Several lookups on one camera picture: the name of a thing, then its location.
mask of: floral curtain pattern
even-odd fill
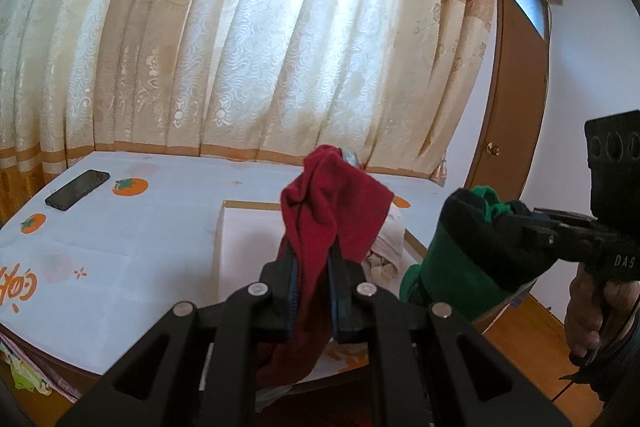
[[[495,0],[0,0],[0,221],[93,150],[444,183]]]

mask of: door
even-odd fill
[[[548,41],[515,0],[498,0],[498,41],[487,111],[466,187],[520,197],[545,108]]]

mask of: person's arm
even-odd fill
[[[602,311],[592,303],[594,290],[593,278],[579,266],[571,284],[571,300],[564,320],[567,344],[579,358],[586,355],[588,349],[598,347],[600,342],[598,330],[602,325]],[[612,308],[627,314],[634,309],[639,294],[638,282],[608,283],[605,288],[605,297]],[[581,367],[573,381],[590,384],[600,400],[607,403],[625,376],[629,361],[639,351],[640,315],[636,314],[617,340],[601,348],[596,359],[588,367]]]

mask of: black sleeve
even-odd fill
[[[640,312],[631,331],[626,337],[607,346],[598,353],[596,359],[572,376],[575,383],[588,383],[598,393],[598,397],[607,403],[618,389],[631,360],[640,352]]]

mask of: black handheld device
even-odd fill
[[[111,175],[108,172],[90,169],[68,182],[64,187],[56,190],[44,202],[58,210],[68,210],[110,177]]]

